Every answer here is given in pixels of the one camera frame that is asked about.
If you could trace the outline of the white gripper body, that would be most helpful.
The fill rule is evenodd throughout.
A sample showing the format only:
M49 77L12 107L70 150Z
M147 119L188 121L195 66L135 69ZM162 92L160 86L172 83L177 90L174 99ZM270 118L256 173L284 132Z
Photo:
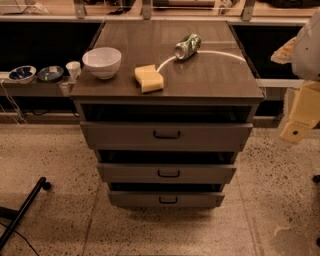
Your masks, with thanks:
M320 82L306 81L287 91L284 117L278 127L279 139L298 144L320 122Z

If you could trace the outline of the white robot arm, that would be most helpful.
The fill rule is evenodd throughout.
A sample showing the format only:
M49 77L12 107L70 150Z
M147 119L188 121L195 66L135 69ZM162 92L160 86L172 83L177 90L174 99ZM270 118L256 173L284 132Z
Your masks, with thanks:
M292 53L292 71L304 82L285 97L279 138L297 144L320 121L320 10L298 32Z

